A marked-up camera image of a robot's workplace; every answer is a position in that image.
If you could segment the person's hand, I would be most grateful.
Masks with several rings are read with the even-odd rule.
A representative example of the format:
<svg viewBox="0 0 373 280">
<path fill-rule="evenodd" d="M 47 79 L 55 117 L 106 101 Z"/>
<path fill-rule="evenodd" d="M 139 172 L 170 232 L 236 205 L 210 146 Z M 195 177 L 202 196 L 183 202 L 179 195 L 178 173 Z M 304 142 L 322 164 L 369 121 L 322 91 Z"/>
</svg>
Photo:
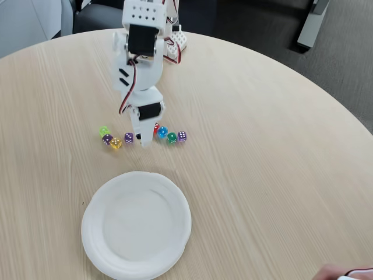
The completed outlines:
<svg viewBox="0 0 373 280">
<path fill-rule="evenodd" d="M 326 264 L 313 276 L 312 280 L 337 280 L 345 276 L 347 272 L 347 268 Z"/>
</svg>

